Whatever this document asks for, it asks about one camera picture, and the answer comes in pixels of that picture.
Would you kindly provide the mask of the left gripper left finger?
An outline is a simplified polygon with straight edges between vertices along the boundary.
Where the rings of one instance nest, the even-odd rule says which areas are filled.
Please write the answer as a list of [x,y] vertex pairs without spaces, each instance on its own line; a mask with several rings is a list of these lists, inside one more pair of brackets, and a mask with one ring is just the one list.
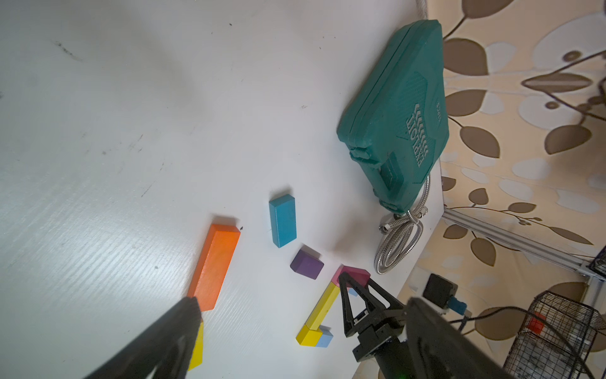
[[89,378],[184,378],[202,316],[196,298],[185,297]]

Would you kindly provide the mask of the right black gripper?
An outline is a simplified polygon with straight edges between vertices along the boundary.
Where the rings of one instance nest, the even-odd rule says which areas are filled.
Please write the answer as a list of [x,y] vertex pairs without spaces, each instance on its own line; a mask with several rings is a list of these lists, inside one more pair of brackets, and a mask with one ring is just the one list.
[[[343,331],[347,338],[358,334],[353,356],[358,363],[374,359],[385,378],[412,378],[412,358],[405,331],[406,306],[370,277],[365,284],[349,272],[339,277]],[[363,300],[365,308],[354,316],[349,289]]]

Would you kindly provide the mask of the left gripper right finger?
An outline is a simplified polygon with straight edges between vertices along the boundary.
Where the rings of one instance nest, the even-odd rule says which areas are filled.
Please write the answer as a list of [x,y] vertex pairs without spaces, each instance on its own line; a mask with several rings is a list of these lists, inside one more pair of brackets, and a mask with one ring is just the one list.
[[414,378],[510,378],[427,303],[407,302],[407,345]]

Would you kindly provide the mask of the magenta block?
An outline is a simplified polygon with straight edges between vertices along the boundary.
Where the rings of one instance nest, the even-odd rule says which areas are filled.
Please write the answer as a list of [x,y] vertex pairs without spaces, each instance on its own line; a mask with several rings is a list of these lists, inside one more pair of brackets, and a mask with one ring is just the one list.
[[333,278],[331,279],[331,282],[336,287],[339,287],[339,276],[342,273],[348,273],[350,277],[357,283],[359,283],[362,287],[366,287],[368,285],[369,279],[371,277],[371,274],[365,269],[340,265],[337,271],[335,272]]

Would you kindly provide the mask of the long yellow-green block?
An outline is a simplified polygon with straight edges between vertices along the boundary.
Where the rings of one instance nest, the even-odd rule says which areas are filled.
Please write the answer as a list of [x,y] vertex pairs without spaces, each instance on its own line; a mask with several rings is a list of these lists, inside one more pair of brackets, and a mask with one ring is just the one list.
[[328,284],[323,295],[320,297],[318,303],[315,305],[312,313],[309,315],[306,321],[307,328],[310,330],[317,330],[320,328],[321,323],[324,321],[326,315],[336,301],[339,292],[339,287],[333,282]]

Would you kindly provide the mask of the purple block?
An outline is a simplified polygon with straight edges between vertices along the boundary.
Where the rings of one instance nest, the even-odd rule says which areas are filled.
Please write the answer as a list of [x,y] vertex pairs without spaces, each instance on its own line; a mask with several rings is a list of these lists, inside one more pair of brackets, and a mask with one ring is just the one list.
[[309,279],[315,280],[324,268],[324,263],[314,254],[300,250],[290,263],[293,272]]

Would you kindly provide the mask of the short yellow block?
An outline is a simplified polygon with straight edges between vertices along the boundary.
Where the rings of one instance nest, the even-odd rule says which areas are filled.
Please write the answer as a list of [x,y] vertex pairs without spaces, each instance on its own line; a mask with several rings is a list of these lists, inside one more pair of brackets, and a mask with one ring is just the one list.
[[320,329],[310,329],[307,325],[303,325],[296,336],[296,341],[304,347],[316,347],[322,336],[323,332]]

